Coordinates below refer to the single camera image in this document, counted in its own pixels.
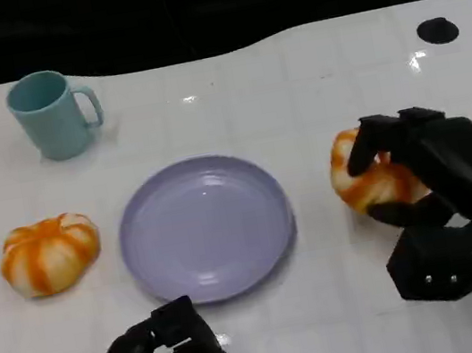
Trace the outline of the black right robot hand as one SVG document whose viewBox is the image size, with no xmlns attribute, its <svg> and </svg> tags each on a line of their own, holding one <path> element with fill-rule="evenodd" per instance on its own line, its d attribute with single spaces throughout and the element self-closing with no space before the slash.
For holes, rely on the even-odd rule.
<svg viewBox="0 0 472 353">
<path fill-rule="evenodd" d="M 374 202 L 370 217 L 398 227 L 444 226 L 455 214 L 472 219 L 472 121 L 422 107 L 398 116 L 362 117 L 350 152 L 348 174 L 371 171 L 380 152 L 406 167 L 430 190 L 415 203 Z"/>
</svg>

